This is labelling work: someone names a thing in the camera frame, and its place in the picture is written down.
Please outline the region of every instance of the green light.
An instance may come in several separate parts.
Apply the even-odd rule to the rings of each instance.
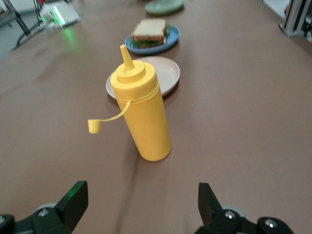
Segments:
[[[64,18],[62,17],[62,15],[60,14],[58,8],[55,6],[55,7],[53,7],[53,9],[54,9],[53,15],[56,16],[57,21],[58,21],[58,24],[59,24],[59,25],[65,24],[65,20],[64,20]]]
[[[70,44],[72,44],[74,46],[77,45],[77,39],[76,39],[76,37],[74,35],[73,30],[69,30],[69,29],[65,30],[65,35],[66,35],[68,41],[70,42]]]

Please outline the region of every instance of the white plate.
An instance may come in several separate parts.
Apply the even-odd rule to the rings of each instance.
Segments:
[[[155,67],[162,96],[168,94],[179,81],[180,68],[176,64],[176,62],[172,61],[171,59],[165,57],[151,56],[138,58],[137,60],[140,60],[142,62],[148,62]],[[110,74],[106,81],[106,90],[108,94],[114,99],[116,99],[116,97],[111,85],[111,76],[115,71],[116,70],[114,70]]]

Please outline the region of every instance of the yellow squeeze bottle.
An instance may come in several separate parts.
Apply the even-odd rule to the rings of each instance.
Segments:
[[[124,63],[111,76],[111,85],[140,155],[147,161],[164,159],[172,142],[155,68],[131,59],[120,47]],[[90,133],[98,133],[101,120],[89,120]]]

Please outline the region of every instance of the bottle nozzle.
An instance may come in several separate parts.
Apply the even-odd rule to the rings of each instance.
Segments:
[[[135,65],[132,62],[132,58],[130,57],[129,51],[125,45],[120,46],[123,63],[125,64],[125,68],[127,71],[131,71],[134,69]]]

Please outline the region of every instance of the bread slice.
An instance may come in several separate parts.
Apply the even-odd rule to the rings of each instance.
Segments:
[[[135,27],[131,39],[133,41],[159,41],[163,42],[166,34],[166,20],[143,19]]]

